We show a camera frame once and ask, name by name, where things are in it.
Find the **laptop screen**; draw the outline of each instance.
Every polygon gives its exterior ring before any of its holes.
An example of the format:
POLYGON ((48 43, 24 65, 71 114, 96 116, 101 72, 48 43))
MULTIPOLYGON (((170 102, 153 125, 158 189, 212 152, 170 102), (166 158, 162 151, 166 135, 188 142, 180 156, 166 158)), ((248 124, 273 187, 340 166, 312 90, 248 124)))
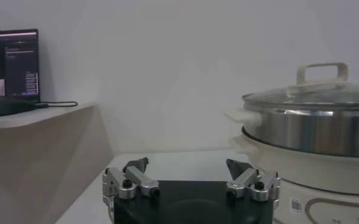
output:
POLYGON ((0 96, 40 100, 38 30, 0 31, 0 96))

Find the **pot handle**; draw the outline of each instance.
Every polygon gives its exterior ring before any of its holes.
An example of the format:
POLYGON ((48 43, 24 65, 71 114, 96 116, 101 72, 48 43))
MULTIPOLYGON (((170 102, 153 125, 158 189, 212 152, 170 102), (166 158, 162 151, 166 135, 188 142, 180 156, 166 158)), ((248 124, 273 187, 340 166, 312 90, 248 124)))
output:
POLYGON ((338 67, 338 77, 333 80, 326 80, 325 82, 345 82, 349 76, 349 68, 343 62, 333 62, 333 63, 321 63, 321 64, 311 64, 311 65, 303 65, 297 69, 297 85, 306 85, 306 84, 318 84, 324 82, 307 82, 305 80, 305 71, 307 68, 314 67, 325 67, 325 66, 336 66, 338 67))
POLYGON ((245 110, 244 108, 227 111, 224 115, 231 121, 242 123, 244 126, 259 127, 262 124, 260 113, 245 110))
POLYGON ((260 151, 258 147, 247 141, 243 136, 237 136, 228 140, 229 146, 237 152, 247 155, 252 164, 258 164, 260 159, 260 151))

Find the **table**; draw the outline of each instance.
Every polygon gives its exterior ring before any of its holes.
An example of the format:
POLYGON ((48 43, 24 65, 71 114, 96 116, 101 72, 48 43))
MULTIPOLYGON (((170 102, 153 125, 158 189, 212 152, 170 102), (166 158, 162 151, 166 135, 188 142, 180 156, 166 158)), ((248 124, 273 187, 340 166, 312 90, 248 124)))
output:
MULTIPOLYGON (((122 169, 130 160, 147 156, 146 175, 155 180, 229 181, 226 159, 247 162, 247 156, 232 149, 201 152, 132 153, 116 156, 108 165, 122 169)), ((99 174, 56 224, 110 224, 102 201, 99 174)))

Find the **black computer mouse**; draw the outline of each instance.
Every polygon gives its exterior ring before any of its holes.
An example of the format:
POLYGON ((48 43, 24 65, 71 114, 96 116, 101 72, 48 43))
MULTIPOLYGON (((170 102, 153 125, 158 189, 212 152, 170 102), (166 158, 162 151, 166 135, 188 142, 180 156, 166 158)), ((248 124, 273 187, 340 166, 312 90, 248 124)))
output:
POLYGON ((0 116, 18 114, 22 112, 32 111, 35 109, 37 109, 37 107, 32 101, 17 98, 0 97, 0 116))

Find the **stainless steel pot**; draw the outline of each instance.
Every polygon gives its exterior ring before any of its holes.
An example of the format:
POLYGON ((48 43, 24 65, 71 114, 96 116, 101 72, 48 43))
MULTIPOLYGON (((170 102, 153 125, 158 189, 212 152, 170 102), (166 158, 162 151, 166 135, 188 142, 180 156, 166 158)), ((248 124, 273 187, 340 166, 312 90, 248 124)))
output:
POLYGON ((284 149, 359 158, 359 85, 346 82, 344 63, 301 66, 297 85, 243 96, 244 109, 228 113, 243 133, 284 149), (337 66, 338 77, 307 82, 310 67, 337 66))

